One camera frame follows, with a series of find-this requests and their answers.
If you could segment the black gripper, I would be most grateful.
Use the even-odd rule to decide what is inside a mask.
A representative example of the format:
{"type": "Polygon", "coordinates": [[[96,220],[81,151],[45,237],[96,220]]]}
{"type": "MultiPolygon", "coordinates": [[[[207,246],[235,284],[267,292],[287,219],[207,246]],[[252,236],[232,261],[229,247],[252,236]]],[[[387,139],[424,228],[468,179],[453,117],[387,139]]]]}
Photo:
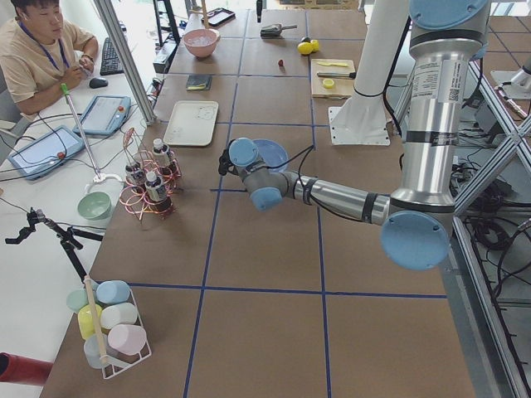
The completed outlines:
{"type": "Polygon", "coordinates": [[[235,165],[233,164],[229,154],[229,148],[231,144],[232,142],[228,144],[218,159],[218,173],[220,175],[227,175],[228,173],[232,175],[235,174],[235,165]]]}

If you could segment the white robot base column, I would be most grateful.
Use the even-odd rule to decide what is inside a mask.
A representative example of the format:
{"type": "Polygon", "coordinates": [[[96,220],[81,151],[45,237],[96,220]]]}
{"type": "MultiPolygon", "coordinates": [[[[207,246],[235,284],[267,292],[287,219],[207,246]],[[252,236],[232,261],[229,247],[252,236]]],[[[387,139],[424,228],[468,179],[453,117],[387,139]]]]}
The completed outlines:
{"type": "Polygon", "coordinates": [[[402,33],[408,29],[408,17],[406,0],[374,3],[353,94],[342,107],[329,108],[332,144],[390,144],[383,93],[395,55],[400,52],[402,33]]]}

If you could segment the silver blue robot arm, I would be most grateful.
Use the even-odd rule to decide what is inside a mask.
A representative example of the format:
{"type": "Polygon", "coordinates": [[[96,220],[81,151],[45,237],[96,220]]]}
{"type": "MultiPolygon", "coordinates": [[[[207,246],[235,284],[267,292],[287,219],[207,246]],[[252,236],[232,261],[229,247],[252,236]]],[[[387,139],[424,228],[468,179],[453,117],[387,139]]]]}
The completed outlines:
{"type": "Polygon", "coordinates": [[[393,62],[410,36],[415,61],[402,180],[389,195],[365,192],[267,165],[255,142],[238,138],[218,172],[237,175],[254,206],[265,211],[286,197],[337,216],[381,226],[382,248],[406,269],[430,269],[449,251],[455,202],[450,179],[468,65],[487,46],[487,1],[377,1],[352,96],[330,116],[339,145],[385,141],[384,92],[393,62]]]}

